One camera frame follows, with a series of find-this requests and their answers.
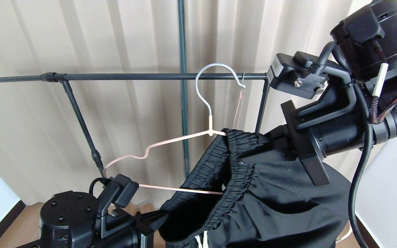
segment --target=silver hanger hook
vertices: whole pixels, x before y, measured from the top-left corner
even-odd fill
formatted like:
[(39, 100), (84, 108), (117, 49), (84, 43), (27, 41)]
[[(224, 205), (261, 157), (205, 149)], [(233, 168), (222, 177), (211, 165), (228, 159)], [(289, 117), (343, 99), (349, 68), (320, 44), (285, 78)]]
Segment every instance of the silver hanger hook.
[(200, 72), (197, 73), (197, 76), (195, 77), (195, 89), (196, 89), (196, 91), (197, 91), (198, 97), (199, 97), (199, 98), (205, 103), (205, 105), (208, 107), (208, 111), (209, 111), (209, 115), (210, 115), (210, 116), (212, 116), (211, 105), (209, 105), (209, 103), (203, 98), (203, 96), (202, 96), (202, 95), (200, 94), (200, 92), (199, 92), (199, 78), (200, 78), (200, 75), (202, 75), (202, 73), (203, 73), (206, 69), (208, 69), (208, 68), (210, 68), (210, 67), (213, 67), (213, 66), (222, 66), (222, 67), (224, 67), (224, 68), (230, 70), (231, 73), (232, 73), (232, 75), (234, 76), (235, 80), (237, 81), (237, 84), (240, 85), (242, 88), (246, 88), (246, 85), (240, 83), (240, 81), (238, 80), (238, 77), (237, 77), (237, 74), (235, 73), (235, 71), (234, 71), (232, 68), (230, 68), (229, 66), (227, 66), (227, 65), (225, 65), (225, 64), (223, 64), (223, 63), (210, 63), (210, 64), (208, 64), (207, 66), (203, 67), (203, 68), (200, 70)]

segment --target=beige curtain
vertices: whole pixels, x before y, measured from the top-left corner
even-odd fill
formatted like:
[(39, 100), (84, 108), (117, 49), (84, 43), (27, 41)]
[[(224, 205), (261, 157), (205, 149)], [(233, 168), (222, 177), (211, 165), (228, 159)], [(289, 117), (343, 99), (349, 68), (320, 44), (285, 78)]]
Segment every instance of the beige curtain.
[[(187, 0), (187, 69), (197, 72), (219, 62), (238, 73), (266, 72), (277, 52), (318, 54), (331, 40), (330, 30), (367, 3)], [(178, 72), (179, 67), (177, 1), (0, 1), (0, 76)], [(142, 155), (152, 143), (181, 136), (178, 81), (71, 83), (104, 164), (125, 154)], [(238, 129), (253, 132), (263, 82), (245, 83)], [(193, 82), (188, 84), (188, 128), (200, 132), (207, 128), (207, 109)], [(236, 83), (201, 81), (200, 90), (213, 108), (215, 129), (232, 128), (240, 95)], [(290, 99), (296, 106), (310, 102), (271, 90), (262, 133), (284, 124), (279, 104)], [(189, 140), (192, 165), (211, 141)], [(359, 154), (350, 151), (326, 162), (351, 179)], [(109, 173), (179, 187), (185, 179), (182, 143), (152, 149), (145, 160), (121, 161)], [(59, 83), (0, 83), (0, 176), (27, 204), (65, 190), (87, 191), (99, 176)], [(159, 207), (171, 195), (140, 189), (133, 203)]]

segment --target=floor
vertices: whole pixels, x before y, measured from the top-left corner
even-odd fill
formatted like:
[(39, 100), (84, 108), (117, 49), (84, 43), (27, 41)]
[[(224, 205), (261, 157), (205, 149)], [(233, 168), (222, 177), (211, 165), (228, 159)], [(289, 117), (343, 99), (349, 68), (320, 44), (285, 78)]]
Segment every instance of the floor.
[[(27, 206), (24, 211), (16, 218), (16, 220), (7, 229), (4, 235), (0, 238), (0, 248), (15, 248), (20, 245), (35, 241), (39, 238), (39, 211), (42, 203), (37, 203)], [(137, 207), (131, 205), (125, 209), (128, 213), (134, 215), (137, 211), (141, 213), (148, 213), (154, 211), (151, 204)], [(340, 235), (343, 237), (348, 231), (348, 225)], [(164, 248), (164, 241), (161, 239), (159, 233), (154, 237), (154, 248)], [(337, 244), (337, 248), (359, 248), (358, 243), (351, 234), (348, 238)]]

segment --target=screw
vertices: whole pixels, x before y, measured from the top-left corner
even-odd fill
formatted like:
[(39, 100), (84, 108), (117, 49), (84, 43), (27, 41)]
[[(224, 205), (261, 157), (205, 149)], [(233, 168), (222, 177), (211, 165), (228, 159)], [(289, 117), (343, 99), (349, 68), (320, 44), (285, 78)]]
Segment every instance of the screw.
[(316, 88), (315, 89), (315, 94), (322, 94), (324, 92), (324, 89), (323, 88), (321, 88), (321, 87), (318, 87), (318, 88)]
[(300, 80), (295, 80), (295, 82), (293, 82), (293, 86), (299, 88), (301, 85), (303, 84), (303, 82), (301, 82)]

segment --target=thin hanger in background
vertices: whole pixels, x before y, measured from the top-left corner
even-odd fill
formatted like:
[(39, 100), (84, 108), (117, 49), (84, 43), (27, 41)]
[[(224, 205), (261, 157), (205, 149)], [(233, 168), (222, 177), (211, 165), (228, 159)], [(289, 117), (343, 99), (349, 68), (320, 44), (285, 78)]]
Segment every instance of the thin hanger in background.
[(209, 111), (209, 116), (208, 116), (208, 118), (209, 118), (209, 129), (206, 130), (206, 131), (203, 131), (203, 132), (198, 132), (198, 133), (194, 133), (194, 134), (190, 134), (190, 135), (186, 135), (186, 136), (182, 136), (182, 137), (178, 137), (178, 138), (172, 138), (172, 139), (170, 139), (170, 140), (165, 140), (165, 141), (162, 141), (162, 142), (158, 142), (158, 143), (152, 144), (152, 145), (148, 146), (148, 147), (145, 149), (145, 155), (143, 155), (142, 157), (138, 157), (138, 156), (131, 155), (131, 154), (128, 154), (128, 155), (125, 155), (125, 156), (122, 156), (122, 157), (118, 157), (118, 158), (116, 158), (115, 160), (109, 162), (107, 165), (105, 165), (105, 167), (104, 167), (104, 176), (105, 176), (105, 177), (107, 177), (107, 169), (108, 169), (108, 167), (110, 167), (112, 164), (114, 164), (114, 163), (116, 163), (116, 162), (118, 162), (118, 161), (120, 161), (120, 160), (122, 160), (122, 159), (125, 159), (125, 158), (127, 158), (127, 157), (132, 157), (132, 158), (136, 158), (136, 159), (145, 159), (146, 157), (148, 157), (148, 154), (149, 154), (150, 149), (151, 149), (151, 148), (154, 148), (154, 147), (156, 147), (156, 146), (161, 146), (161, 145), (165, 145), (165, 144), (169, 144), (169, 143), (173, 143), (173, 142), (177, 142), (177, 141), (181, 141), (181, 140), (187, 140), (187, 139), (189, 139), (189, 138), (195, 138), (195, 137), (199, 137), (199, 136), (206, 135), (206, 134), (208, 134), (209, 136), (212, 136), (213, 134), (219, 134), (219, 135), (226, 136), (226, 133), (225, 133), (225, 132), (219, 132), (219, 131), (216, 131), (216, 130), (213, 129), (213, 126), (212, 126), (212, 110), (211, 110), (211, 106), (210, 106), (209, 103), (203, 98), (203, 96), (200, 94), (200, 91), (199, 91), (199, 78), (200, 78), (200, 75), (202, 75), (202, 73), (203, 73), (206, 69), (208, 69), (208, 68), (210, 68), (210, 67), (213, 67), (213, 66), (222, 66), (222, 67), (224, 67), (224, 68), (227, 68), (228, 70), (230, 70), (230, 72), (231, 72), (232, 75), (234, 76), (235, 80), (237, 81), (237, 84), (240, 85), (240, 86), (243, 87), (243, 88), (246, 88), (246, 86), (245, 86), (244, 84), (240, 83), (240, 81), (238, 80), (238, 77), (237, 77), (237, 74), (235, 73), (235, 71), (234, 71), (232, 68), (230, 68), (229, 66), (227, 66), (227, 65), (225, 65), (225, 64), (222, 64), (222, 63), (211, 63), (211, 64), (208, 64), (207, 66), (203, 67), (203, 68), (197, 73), (197, 76), (195, 77), (195, 89), (196, 89), (196, 91), (197, 91), (198, 97), (199, 97), (199, 98), (205, 103), (205, 105), (208, 107), (208, 111)]

